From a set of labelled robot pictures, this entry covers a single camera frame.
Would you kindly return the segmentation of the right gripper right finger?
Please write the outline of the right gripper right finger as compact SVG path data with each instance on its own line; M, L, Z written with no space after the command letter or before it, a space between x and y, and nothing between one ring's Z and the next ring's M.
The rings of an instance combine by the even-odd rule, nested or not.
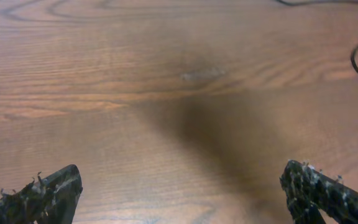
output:
M337 223L358 224L358 192L309 164L289 160L280 184L294 224L324 223L320 211Z

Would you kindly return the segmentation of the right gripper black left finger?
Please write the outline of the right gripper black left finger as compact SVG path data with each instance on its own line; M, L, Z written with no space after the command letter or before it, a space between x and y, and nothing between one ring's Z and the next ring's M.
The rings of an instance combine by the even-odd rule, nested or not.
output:
M0 190L0 224L71 224L82 191L74 164L45 178L37 174L21 190Z

